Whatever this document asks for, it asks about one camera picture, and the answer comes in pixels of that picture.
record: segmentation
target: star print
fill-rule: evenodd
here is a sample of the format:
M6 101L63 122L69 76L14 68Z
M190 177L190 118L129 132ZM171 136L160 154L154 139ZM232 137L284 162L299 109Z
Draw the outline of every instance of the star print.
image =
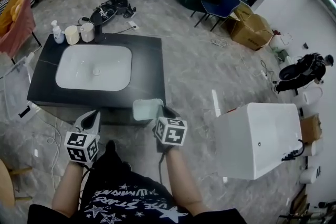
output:
M121 219L115 217L116 213L111 215L106 215L104 213L101 214L104 218L101 220L100 223L107 222L108 224L114 224L114 222L121 221Z
M158 194L155 192L155 189L153 189L153 191L150 191L149 194L152 194L152 195L158 195Z
M84 212L92 212L93 214L93 218L96 218L96 215L99 213L99 212L107 212L105 210L103 210L104 207L96 207L96 206L93 206L91 209L89 210L86 210Z
M138 216L139 218L141 218L141 217L143 217L144 216L144 214L142 213L142 212L136 212L136 214L135 214L136 216Z
M188 213L179 213L177 212L177 206L172 207L169 210L161 209L161 208L156 208L157 211L161 212L163 215L160 216L160 218L170 218L173 220L175 223L178 223L179 217L184 217L188 215Z
M122 186L119 186L119 189L127 190L128 187L130 187L130 186L126 186L126 184L124 184L124 185L122 185Z

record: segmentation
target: gray tile floor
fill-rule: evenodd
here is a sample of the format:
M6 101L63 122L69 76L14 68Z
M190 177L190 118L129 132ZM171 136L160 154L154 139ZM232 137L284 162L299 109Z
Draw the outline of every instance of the gray tile floor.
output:
M50 23L57 20L62 29L82 16L90 16L92 9L106 0L42 0L33 8L36 21L35 34L44 44L51 34ZM222 113L249 102L289 102L291 93L276 95L270 83L260 73L260 61L265 61L268 69L275 71L279 66L269 48L253 52L239 45L228 33L217 27L209 30L215 19L193 26L202 14L181 6L177 0L129 0L137 8L133 18L140 27L138 31L129 30L124 34L155 36L162 39L164 76L167 105L188 121L188 136L183 146L186 160L201 189L204 201L212 210L237 208L248 223L275 223L279 214L287 212L288 201L300 189L298 176L302 159L285 162L270 173L255 181L228 179L224 183L215 167L216 145L213 120L216 118L212 90L216 90L219 108ZM128 28L128 20L117 16L103 27L105 33L115 33ZM224 48L211 43L221 39ZM28 55L37 48L30 38L20 49L16 59ZM37 51L32 61L33 68L40 54ZM56 118L42 111L27 124L10 122L6 117L3 91L0 106L0 158L12 167L32 166L33 171L15 178L17 196L31 195L30 202L17 202L14 209L6 209L0 204L1 223L26 223L29 205L32 203L51 205L54 193L51 180L51 164L56 145L49 144ZM68 163L62 146L70 125L57 120L61 142L60 153L54 167L54 182L57 186ZM159 180L155 140L151 133L152 124L145 128L129 126L103 126L100 149L110 139L118 145L123 160L133 166L135 172ZM166 167L163 166L164 184L169 188Z

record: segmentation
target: person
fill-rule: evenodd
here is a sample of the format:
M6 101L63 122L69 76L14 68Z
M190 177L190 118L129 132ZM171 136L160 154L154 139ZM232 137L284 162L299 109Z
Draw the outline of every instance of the person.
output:
M295 65L285 67L280 72L282 81L275 85L276 92L299 89L311 81L320 84L326 73L326 66L333 66L334 58L327 55L323 58L318 53L307 54Z
M148 177L131 171L117 155L114 141L92 165L78 203L83 167L70 162L51 209L31 205L28 223L235 223L246 224L236 209L210 211L188 170L179 147L165 149L172 195Z

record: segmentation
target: white mug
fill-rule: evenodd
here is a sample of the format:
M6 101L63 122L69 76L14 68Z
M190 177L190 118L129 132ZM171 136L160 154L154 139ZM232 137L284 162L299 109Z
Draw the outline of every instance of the white mug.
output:
M65 37L69 45L74 45L79 41L79 33L77 26L71 25L64 31Z
M92 23L83 24L80 27L80 33L84 42L90 42L95 38L95 31Z

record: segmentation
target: white sink basin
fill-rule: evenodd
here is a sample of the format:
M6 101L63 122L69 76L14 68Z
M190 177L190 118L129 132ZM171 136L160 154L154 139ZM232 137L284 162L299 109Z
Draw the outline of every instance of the white sink basin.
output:
M250 103L215 120L218 173L257 179L302 147L294 104Z
M132 52L121 46L73 45L64 52L56 73L61 88L120 91L131 80Z

